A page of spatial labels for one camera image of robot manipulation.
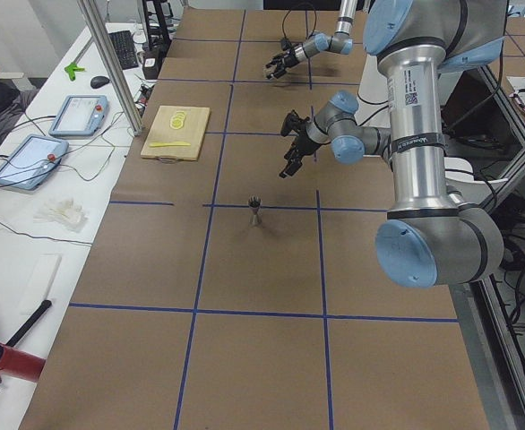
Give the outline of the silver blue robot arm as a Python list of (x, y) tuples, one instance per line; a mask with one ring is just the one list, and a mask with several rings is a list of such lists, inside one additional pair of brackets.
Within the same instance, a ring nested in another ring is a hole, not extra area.
[(283, 176), (324, 145), (352, 164), (383, 157), (395, 203), (375, 238), (385, 274), (404, 287), (428, 288), (487, 277), (503, 258), (502, 235), (478, 204), (445, 177), (438, 78), (487, 65), (503, 50), (507, 4), (493, 1), (376, 1), (367, 12), (364, 48), (387, 81), (388, 128), (359, 125), (357, 98), (341, 90), (310, 118), (289, 113), (293, 135)]
[(351, 31), (354, 24), (357, 0), (343, 0), (340, 4), (336, 29), (332, 35), (316, 32), (313, 29), (306, 40), (301, 43), (292, 43), (287, 36), (285, 23), (291, 10), (283, 18), (281, 29), (283, 37), (280, 40), (281, 52), (275, 55), (263, 68), (263, 75), (267, 80), (278, 80), (289, 69), (304, 63), (310, 58), (322, 53), (348, 55), (353, 48)]

